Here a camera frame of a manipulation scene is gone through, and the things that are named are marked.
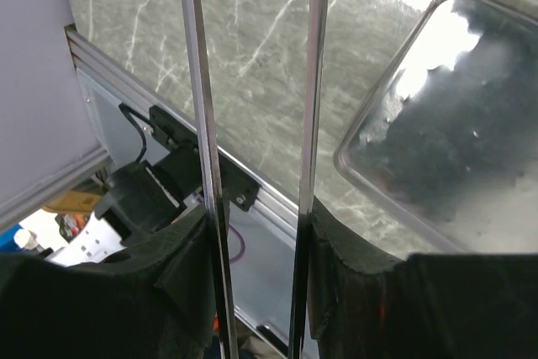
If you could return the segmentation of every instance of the clear plastic container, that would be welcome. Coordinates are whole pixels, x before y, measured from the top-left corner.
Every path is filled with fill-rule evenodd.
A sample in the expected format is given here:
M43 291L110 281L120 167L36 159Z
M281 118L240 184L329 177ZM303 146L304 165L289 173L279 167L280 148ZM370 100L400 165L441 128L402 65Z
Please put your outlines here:
M538 26L440 0L368 94L339 173L443 251L538 251Z

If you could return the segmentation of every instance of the blue object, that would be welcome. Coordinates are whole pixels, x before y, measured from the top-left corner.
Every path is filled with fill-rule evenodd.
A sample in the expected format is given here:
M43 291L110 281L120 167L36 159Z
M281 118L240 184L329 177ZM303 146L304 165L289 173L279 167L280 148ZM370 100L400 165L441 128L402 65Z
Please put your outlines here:
M0 235L0 252L16 252L20 251L18 245L15 244L13 240L15 233L21 230L22 227L20 224L16 224L14 227Z

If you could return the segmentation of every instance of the metal rail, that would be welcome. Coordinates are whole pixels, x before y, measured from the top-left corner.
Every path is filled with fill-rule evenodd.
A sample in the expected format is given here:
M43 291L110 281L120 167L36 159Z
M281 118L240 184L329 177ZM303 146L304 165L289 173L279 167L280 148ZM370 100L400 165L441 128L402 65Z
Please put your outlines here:
M306 301L309 281L312 207L319 132L319 99L327 0L310 0L309 40L307 51L307 89L304 105L303 163L299 184L298 226L293 269L292 314L288 359L303 355Z
M198 148L202 163L203 196L210 221L213 277L221 356L237 359L237 334L234 301L229 271L228 224L219 169L219 149L215 130L208 52L203 27L202 0L182 0L183 22L187 39L188 63L193 87Z

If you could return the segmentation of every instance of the black bracket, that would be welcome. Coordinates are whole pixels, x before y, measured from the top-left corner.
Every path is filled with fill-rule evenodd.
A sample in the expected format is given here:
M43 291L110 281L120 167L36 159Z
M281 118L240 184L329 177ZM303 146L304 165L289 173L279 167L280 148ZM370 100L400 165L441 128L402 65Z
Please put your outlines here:
M158 166L167 172L175 172L174 178L181 178L178 186L184 195L201 192L202 168L197 136L157 106L150 108L150 125L153 138L171 152ZM219 161L223 188L229 200L241 210L248 211L256 201L260 184L221 153Z

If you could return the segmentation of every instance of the gray panel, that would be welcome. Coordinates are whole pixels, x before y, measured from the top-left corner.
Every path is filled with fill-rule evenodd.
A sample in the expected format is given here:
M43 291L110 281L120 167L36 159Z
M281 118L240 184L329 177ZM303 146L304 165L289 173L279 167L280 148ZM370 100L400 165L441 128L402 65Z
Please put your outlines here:
M140 153L142 141L136 129L119 112L121 101L80 69L78 77L95 134L112 157L114 166L120 168L132 162ZM168 150L153 139L143 122L138 122L145 129L147 151L144 160L155 164L168 155Z
M230 206L230 226L245 242L244 255L237 259L240 239L230 231L228 246L235 307L251 317L255 325L269 326L288 343L294 235L293 238L286 235L282 231L286 224L268 219L260 214L258 207L259 203L246 214L235 205ZM304 357L319 357L316 341L310 337L308 316L305 326Z
M68 0L0 0L0 212L97 150L64 26Z

